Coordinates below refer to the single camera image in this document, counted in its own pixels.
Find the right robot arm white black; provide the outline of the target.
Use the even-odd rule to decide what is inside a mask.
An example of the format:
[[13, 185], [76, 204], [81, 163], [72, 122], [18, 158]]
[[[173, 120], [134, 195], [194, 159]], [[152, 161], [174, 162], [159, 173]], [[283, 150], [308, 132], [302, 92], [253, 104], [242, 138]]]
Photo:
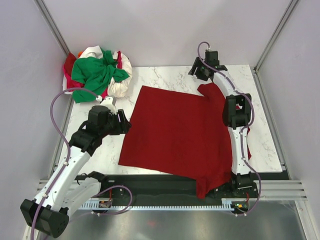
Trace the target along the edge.
[[248, 133], [252, 122], [252, 96], [242, 93], [228, 76], [228, 69], [221, 65], [216, 50], [206, 49], [205, 57], [197, 56], [188, 73], [197, 79], [211, 80], [225, 97], [222, 121], [227, 127], [232, 150], [232, 177], [229, 191], [235, 197], [242, 196], [254, 186], [249, 160]]

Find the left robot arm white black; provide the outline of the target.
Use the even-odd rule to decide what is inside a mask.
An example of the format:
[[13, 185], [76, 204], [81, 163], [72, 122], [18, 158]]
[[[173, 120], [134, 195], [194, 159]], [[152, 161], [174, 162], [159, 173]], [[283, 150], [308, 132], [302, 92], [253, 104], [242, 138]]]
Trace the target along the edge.
[[35, 231], [58, 238], [66, 229], [72, 215], [90, 198], [104, 197], [110, 185], [106, 175], [93, 171], [74, 190], [70, 187], [82, 167], [102, 145], [103, 138], [128, 133], [131, 127], [123, 109], [114, 105], [95, 105], [66, 143], [67, 154], [42, 190], [34, 199], [20, 205], [22, 215], [30, 227], [30, 238]]

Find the dark red t shirt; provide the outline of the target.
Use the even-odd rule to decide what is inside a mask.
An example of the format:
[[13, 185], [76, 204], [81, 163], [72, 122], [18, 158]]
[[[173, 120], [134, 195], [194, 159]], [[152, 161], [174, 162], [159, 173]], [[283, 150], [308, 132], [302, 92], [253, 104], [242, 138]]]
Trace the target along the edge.
[[119, 164], [193, 179], [202, 199], [231, 182], [233, 157], [224, 95], [214, 83], [200, 85], [198, 92], [143, 86]]

